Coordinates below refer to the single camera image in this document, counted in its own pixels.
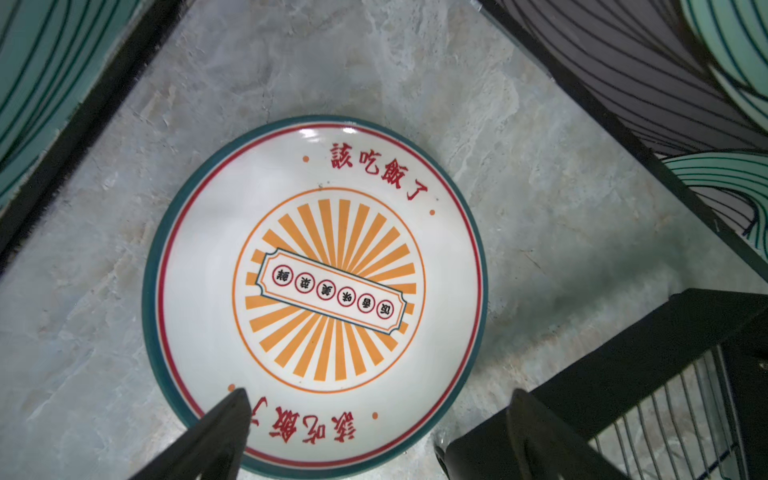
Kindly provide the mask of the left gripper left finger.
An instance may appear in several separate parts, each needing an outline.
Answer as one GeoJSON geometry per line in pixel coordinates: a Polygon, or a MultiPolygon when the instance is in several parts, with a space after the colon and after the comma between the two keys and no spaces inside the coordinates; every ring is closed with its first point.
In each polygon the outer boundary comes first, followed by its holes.
{"type": "Polygon", "coordinates": [[[135,479],[235,479],[251,425],[243,388],[229,393],[135,479]]]}

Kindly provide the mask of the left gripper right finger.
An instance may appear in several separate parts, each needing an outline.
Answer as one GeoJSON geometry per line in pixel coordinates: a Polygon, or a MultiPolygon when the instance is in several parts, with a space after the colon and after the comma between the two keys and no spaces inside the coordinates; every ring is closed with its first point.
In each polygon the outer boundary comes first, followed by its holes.
{"type": "Polygon", "coordinates": [[[524,479],[624,479],[626,476],[530,393],[516,389],[507,432],[524,479]]]}

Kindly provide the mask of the black wire dish rack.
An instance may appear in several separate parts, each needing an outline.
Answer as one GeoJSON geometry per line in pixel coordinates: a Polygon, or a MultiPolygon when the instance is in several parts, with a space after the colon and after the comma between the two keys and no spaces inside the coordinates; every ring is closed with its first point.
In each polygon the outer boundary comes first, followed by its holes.
{"type": "MultiPolygon", "coordinates": [[[[624,479],[643,471],[633,434],[648,439],[652,431],[677,479],[763,479],[767,298],[685,290],[526,392],[624,479]]],[[[448,478],[524,479],[507,432],[507,407],[436,446],[448,478]]]]}

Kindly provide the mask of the orange sunburst plate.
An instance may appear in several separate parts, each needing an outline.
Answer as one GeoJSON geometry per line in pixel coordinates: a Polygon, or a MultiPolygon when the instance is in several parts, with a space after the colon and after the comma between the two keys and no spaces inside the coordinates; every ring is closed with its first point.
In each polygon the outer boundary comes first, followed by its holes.
{"type": "Polygon", "coordinates": [[[237,138],[184,183],[150,248],[142,327],[186,426],[243,390],[245,470],[336,478],[439,422],[487,297],[478,228],[438,163],[383,126],[313,115],[237,138]]]}

